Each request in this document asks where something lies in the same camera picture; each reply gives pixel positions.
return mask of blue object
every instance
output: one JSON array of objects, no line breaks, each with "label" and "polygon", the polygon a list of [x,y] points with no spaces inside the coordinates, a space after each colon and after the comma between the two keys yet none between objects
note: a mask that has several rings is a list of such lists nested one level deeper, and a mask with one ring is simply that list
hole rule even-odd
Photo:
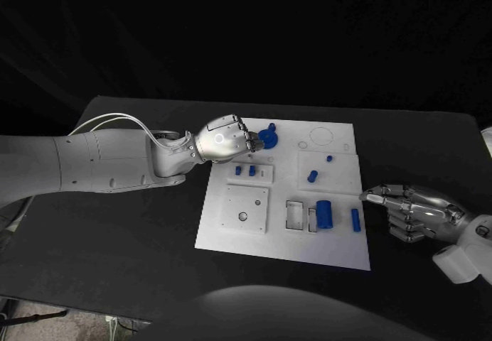
[{"label": "blue object", "polygon": [[268,128],[258,133],[258,139],[264,142],[264,149],[271,149],[277,146],[278,135],[274,132],[275,130],[274,123],[270,123]]},{"label": "blue object", "polygon": [[333,217],[330,215],[330,201],[320,200],[316,203],[316,223],[319,229],[333,228]]},{"label": "blue object", "polygon": [[313,183],[316,181],[317,172],[314,170],[310,171],[310,176],[307,177],[307,181]]},{"label": "blue object", "polygon": [[353,232],[360,232],[359,210],[352,208],[352,226]]}]

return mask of black table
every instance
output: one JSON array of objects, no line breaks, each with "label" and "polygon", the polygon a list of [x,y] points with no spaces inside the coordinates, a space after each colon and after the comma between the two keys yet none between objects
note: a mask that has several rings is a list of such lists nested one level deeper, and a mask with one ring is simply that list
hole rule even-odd
[{"label": "black table", "polygon": [[[231,113],[352,123],[363,188],[414,183],[492,213],[490,156],[464,114],[98,97],[81,122],[108,112],[180,132]],[[36,197],[0,258],[0,295],[151,321],[215,289],[267,284],[349,302],[440,340],[492,337],[492,286],[451,284],[430,259],[444,244],[399,242],[382,207],[363,204],[372,271],[195,249],[209,171],[195,167],[169,188]]]}]

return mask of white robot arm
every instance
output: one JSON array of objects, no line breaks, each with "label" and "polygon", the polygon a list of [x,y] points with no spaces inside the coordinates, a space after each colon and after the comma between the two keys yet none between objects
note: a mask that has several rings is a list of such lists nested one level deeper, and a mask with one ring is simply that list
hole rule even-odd
[{"label": "white robot arm", "polygon": [[433,256],[453,283],[480,274],[492,284],[492,216],[470,213],[446,195],[417,186],[382,185],[360,200],[388,208],[389,233],[412,243],[424,237],[453,243]]},{"label": "white robot arm", "polygon": [[62,137],[0,136],[0,207],[43,193],[118,193],[177,185],[197,163],[226,162],[264,147],[233,114],[182,139],[173,131],[141,126],[144,130],[104,129]]}]

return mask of black curtain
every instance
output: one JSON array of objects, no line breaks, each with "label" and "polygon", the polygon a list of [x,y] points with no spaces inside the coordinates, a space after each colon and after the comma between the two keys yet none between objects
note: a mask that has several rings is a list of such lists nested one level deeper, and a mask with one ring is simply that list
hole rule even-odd
[{"label": "black curtain", "polygon": [[489,1],[0,6],[0,134],[66,134],[98,95],[437,110],[490,122]]}]

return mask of white board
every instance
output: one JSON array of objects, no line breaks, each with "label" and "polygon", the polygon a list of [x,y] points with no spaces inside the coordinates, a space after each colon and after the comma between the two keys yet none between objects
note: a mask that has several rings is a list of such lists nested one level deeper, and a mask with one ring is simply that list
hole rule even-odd
[{"label": "white board", "polygon": [[[277,127],[278,144],[272,149],[241,155],[232,163],[213,164],[195,247],[369,270],[366,230],[362,203],[358,198],[362,186],[352,125],[268,119],[242,120],[248,130],[255,132],[265,129],[272,122]],[[333,156],[329,164],[324,164],[326,155]],[[257,170],[265,170],[267,177],[261,178],[258,172],[252,177],[246,174],[235,175],[233,163],[244,165],[242,172],[248,172],[249,165],[257,165]],[[311,184],[306,178],[314,166],[321,171]],[[228,194],[231,186],[249,188],[239,189],[246,193],[239,194],[246,200],[236,200],[232,206],[228,203],[232,199]],[[264,193],[267,205],[261,199],[259,208],[252,205],[252,199],[261,189],[267,189]],[[330,201],[333,229],[313,229],[316,219],[313,215],[309,219],[309,211],[313,213],[319,200]],[[303,203],[301,230],[285,228],[287,201]],[[359,210],[360,232],[353,232],[352,229],[353,208]],[[241,228],[249,219],[259,218],[262,221],[255,210],[261,210],[258,212],[265,210],[267,213],[262,230],[259,230],[262,223]],[[245,222],[236,217],[242,212],[246,213]],[[225,220],[232,228],[223,228],[220,225]]]}]

